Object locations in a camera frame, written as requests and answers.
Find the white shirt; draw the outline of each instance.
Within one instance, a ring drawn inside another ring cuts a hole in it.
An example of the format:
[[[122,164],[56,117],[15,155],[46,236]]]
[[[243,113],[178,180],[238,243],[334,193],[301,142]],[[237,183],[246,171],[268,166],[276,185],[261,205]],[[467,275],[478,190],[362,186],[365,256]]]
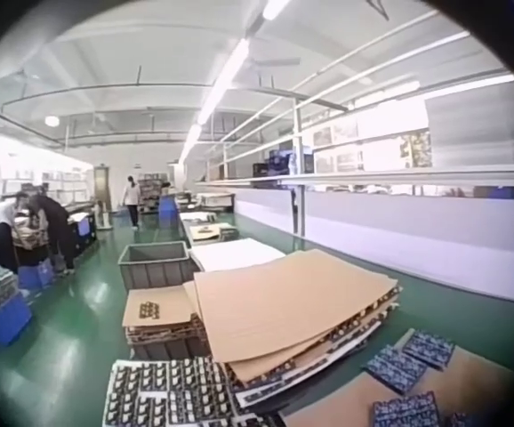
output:
[[[124,187],[123,205],[137,206],[141,199],[141,188],[139,184],[134,184],[134,187],[129,183]]]
[[[0,223],[4,222],[10,226],[14,224],[14,217],[16,216],[16,200],[9,198],[0,202]]]

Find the factory floor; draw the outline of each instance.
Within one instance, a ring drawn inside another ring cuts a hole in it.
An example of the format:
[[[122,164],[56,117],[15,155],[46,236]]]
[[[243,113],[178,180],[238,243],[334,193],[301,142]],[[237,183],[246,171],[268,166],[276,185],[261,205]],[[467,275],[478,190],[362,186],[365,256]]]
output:
[[[76,275],[57,283],[31,302],[34,318],[22,336],[0,348],[0,416],[7,425],[92,427],[101,425],[109,370],[127,359],[121,320],[126,292],[116,265],[130,243],[178,239],[146,216],[139,232],[127,219],[115,219],[112,231],[78,261]],[[243,217],[229,216],[244,237],[289,253],[314,245]],[[357,375],[385,343],[408,328],[425,328],[450,337],[462,347],[514,369],[514,303],[467,294],[412,278],[366,262],[345,259],[384,272],[405,289],[401,307],[368,347],[348,359],[287,409],[292,412],[321,399]]]

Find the ceiling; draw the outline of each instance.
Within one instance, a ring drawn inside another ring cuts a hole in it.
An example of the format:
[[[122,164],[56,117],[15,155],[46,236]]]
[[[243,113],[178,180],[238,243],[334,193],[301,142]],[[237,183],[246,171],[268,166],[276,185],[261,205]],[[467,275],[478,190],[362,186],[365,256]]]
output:
[[[0,78],[0,132],[54,148],[64,145],[66,134],[70,147],[182,143],[213,81],[264,3],[142,0],[83,22],[36,52],[15,73]],[[414,0],[383,0],[383,5],[389,20],[366,0],[290,2],[252,40],[249,59],[235,79],[236,89],[226,93],[201,140],[218,141],[273,101],[271,93],[290,91],[345,53],[430,11]],[[445,17],[435,16],[354,55],[296,92],[316,94],[460,31]],[[418,78],[436,83],[438,76],[460,77],[500,66],[469,37],[373,73],[323,99],[342,104],[392,82]],[[229,139],[234,141],[292,105],[293,98],[284,98]],[[302,114],[324,110],[326,106],[312,104]],[[50,115],[60,118],[60,126],[44,124]],[[271,141],[291,126],[288,114],[246,142]],[[207,148],[193,155],[203,156]]]

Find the worker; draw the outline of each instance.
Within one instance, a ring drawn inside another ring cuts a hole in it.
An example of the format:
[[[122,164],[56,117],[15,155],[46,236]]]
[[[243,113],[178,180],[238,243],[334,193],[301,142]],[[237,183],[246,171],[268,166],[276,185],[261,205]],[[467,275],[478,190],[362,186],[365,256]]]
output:
[[[139,202],[141,200],[141,188],[134,182],[134,178],[127,178],[128,184],[124,187],[123,205],[129,210],[133,230],[139,229]]]
[[[9,197],[0,202],[0,266],[11,270],[14,274],[18,274],[18,260],[12,241],[12,229],[16,230],[16,235],[21,239],[14,218],[16,213],[27,204],[28,194],[24,192],[16,193],[15,197]]]
[[[29,207],[32,212],[37,213],[40,209],[44,211],[53,258],[61,253],[66,267],[63,273],[65,275],[73,274],[75,271],[75,264],[73,263],[75,250],[73,235],[68,224],[68,211],[51,197],[48,197],[43,187],[40,188],[38,194],[30,198]]]

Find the epoxy floor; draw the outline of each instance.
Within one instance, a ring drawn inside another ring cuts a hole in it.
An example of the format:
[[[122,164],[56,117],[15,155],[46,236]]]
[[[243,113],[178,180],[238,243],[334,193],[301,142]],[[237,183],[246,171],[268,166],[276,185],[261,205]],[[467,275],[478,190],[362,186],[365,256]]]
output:
[[[244,237],[289,253],[314,245],[243,217],[229,217]],[[58,281],[36,298],[34,318],[17,342],[0,348],[0,415],[13,426],[92,427],[101,414],[110,367],[130,355],[121,321],[126,292],[116,265],[129,243],[178,238],[144,217],[133,232],[126,219],[101,232],[100,242],[78,261],[76,275]],[[321,399],[357,375],[384,344],[408,328],[448,336],[462,347],[514,369],[514,303],[467,294],[425,280],[345,259],[399,279],[401,307],[368,348],[350,358],[317,387],[287,408]]]

